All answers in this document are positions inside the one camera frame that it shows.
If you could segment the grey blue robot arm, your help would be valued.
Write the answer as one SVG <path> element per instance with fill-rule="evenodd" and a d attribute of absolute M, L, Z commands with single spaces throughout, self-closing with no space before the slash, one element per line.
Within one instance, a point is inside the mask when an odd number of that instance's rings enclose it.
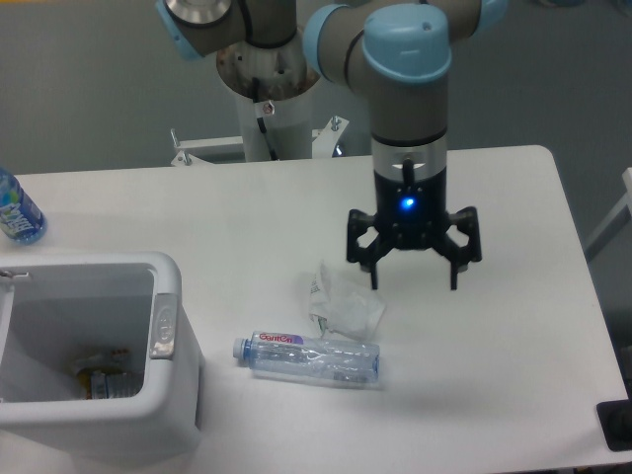
<path fill-rule="evenodd" d="M 499 22 L 505 1 L 332 3 L 300 25 L 293 1 L 159 1 L 180 55 L 216 58 L 224 85 L 246 103 L 246 158 L 312 153 L 302 103 L 320 81 L 368 107 L 376 211 L 354 209 L 347 259 L 375 275 L 392 250 L 432 249 L 457 277 L 482 258 L 477 211 L 446 208 L 451 47 Z"/>

